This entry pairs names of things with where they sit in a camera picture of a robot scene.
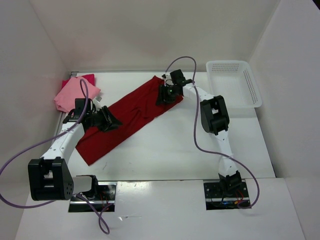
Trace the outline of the white plastic basket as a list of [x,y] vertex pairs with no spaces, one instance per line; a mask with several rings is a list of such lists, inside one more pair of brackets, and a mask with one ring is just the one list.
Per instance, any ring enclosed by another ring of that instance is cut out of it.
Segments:
[[262,98],[248,62],[208,61],[206,73],[212,94],[223,96],[228,108],[253,109],[262,106]]

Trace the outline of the dark red t shirt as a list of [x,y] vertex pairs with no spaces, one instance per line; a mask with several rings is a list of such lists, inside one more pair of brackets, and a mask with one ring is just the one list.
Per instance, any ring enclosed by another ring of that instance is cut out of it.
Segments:
[[90,166],[98,161],[145,125],[183,100],[183,97],[179,95],[175,97],[173,103],[156,105],[159,86],[163,84],[164,81],[161,78],[154,76],[112,104],[108,109],[122,123],[119,128],[102,132],[93,126],[85,131],[76,150],[87,165]]

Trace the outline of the pink t shirt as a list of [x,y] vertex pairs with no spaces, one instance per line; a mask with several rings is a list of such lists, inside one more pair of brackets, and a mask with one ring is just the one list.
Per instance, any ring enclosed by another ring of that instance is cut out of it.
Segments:
[[80,80],[84,79],[88,88],[88,98],[93,100],[99,95],[101,89],[90,84],[81,76],[71,77],[69,82],[61,88],[60,92],[54,98],[54,103],[58,111],[69,113],[75,108],[75,99],[84,98],[81,90]]

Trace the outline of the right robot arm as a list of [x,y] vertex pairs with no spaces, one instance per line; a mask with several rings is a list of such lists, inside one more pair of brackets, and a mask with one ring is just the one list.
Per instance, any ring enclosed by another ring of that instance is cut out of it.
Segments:
[[178,69],[161,76],[164,83],[158,88],[156,105],[172,104],[178,97],[197,101],[195,120],[200,118],[202,129],[217,142],[220,156],[218,162],[219,191],[225,197],[232,196],[242,183],[238,167],[232,160],[233,152],[229,142],[230,117],[224,98],[214,96],[199,88],[192,79],[186,79]]

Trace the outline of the magenta t shirt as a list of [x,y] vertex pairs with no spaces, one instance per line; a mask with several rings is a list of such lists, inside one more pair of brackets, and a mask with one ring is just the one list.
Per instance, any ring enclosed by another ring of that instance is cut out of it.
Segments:
[[[86,79],[90,84],[92,84],[93,86],[96,85],[96,79],[95,79],[95,75],[92,74],[86,74],[86,75],[82,75],[82,78]],[[65,87],[65,85],[70,81],[70,79],[67,80],[63,80],[62,84],[61,84],[61,88],[63,89]]]

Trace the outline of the base mounting plate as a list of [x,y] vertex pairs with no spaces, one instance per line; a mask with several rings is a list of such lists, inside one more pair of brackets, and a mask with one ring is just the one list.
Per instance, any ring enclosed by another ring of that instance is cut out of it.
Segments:
[[245,181],[230,193],[224,193],[217,180],[204,181],[203,188],[207,211],[234,210],[239,209],[239,206],[247,208],[251,205]]
[[[106,212],[115,211],[115,200],[116,200],[117,182],[112,181],[98,181],[97,193],[94,197],[88,198],[90,204],[94,207],[97,212],[101,212],[103,208],[106,208]],[[81,198],[73,196],[70,199],[69,213],[90,213],[94,212],[92,208]]]

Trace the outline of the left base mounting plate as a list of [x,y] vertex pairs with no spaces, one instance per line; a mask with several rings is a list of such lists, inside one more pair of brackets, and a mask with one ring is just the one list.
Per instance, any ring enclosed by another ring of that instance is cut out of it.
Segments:
[[[106,212],[115,211],[115,200],[116,200],[117,182],[112,181],[98,181],[97,193],[94,197],[88,198],[90,204],[94,207],[97,212],[101,212],[103,208],[106,208]],[[73,196],[70,199],[69,213],[90,213],[94,212],[92,208],[81,198]]]

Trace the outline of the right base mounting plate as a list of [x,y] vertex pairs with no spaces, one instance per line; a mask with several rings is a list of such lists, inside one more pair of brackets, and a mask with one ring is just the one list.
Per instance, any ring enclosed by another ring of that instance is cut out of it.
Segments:
[[224,193],[217,180],[204,181],[203,188],[207,211],[234,210],[239,209],[239,206],[247,208],[251,205],[245,181],[230,193]]

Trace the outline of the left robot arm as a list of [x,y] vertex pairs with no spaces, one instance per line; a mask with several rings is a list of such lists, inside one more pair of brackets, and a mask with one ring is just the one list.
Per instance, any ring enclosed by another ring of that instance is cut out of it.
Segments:
[[107,106],[96,109],[91,100],[75,99],[75,107],[62,122],[62,129],[50,148],[38,159],[28,163],[31,198],[34,201],[70,200],[82,193],[94,200],[100,194],[95,175],[72,176],[68,161],[87,130],[96,127],[105,133],[118,129],[122,123]]

